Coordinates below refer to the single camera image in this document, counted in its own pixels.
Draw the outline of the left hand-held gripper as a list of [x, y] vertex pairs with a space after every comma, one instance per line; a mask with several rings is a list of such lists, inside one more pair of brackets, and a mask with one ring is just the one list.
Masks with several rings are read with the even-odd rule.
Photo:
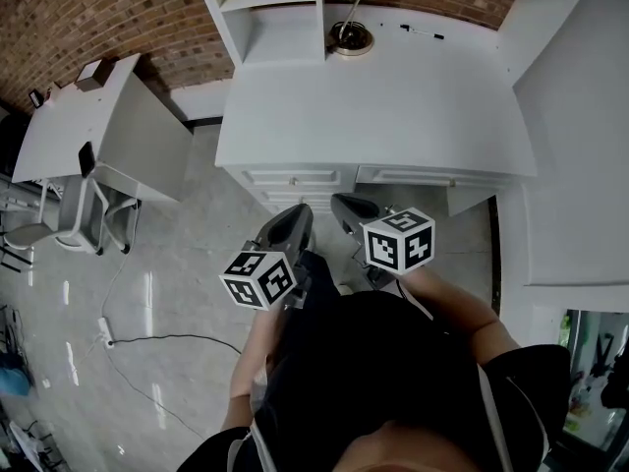
[[302, 258], [314, 246], [313, 221], [310, 206], [291, 206], [265, 223], [257, 243], [247, 241], [233, 255], [219, 279], [235, 305], [256, 311], [304, 307], [312, 278]]

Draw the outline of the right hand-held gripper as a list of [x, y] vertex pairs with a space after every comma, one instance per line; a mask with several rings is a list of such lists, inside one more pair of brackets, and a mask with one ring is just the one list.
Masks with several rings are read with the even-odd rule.
[[435, 220], [420, 210], [382, 208], [354, 193], [333, 194], [330, 207], [359, 244], [355, 261], [371, 288], [382, 289], [433, 260]]

